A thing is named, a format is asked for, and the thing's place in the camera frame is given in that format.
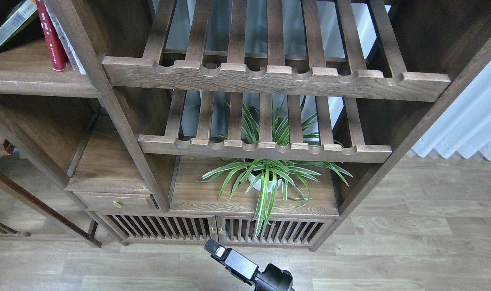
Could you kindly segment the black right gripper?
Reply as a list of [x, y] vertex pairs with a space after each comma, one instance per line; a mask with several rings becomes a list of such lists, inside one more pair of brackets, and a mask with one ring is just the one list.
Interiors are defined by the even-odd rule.
[[204, 249], [233, 276], [243, 283], [254, 284], [255, 291], [294, 291], [292, 287], [293, 277], [288, 270], [281, 270], [273, 264], [268, 264], [265, 270], [260, 272], [258, 265], [253, 261], [230, 247], [224, 247], [213, 239], [209, 239], [205, 243]]

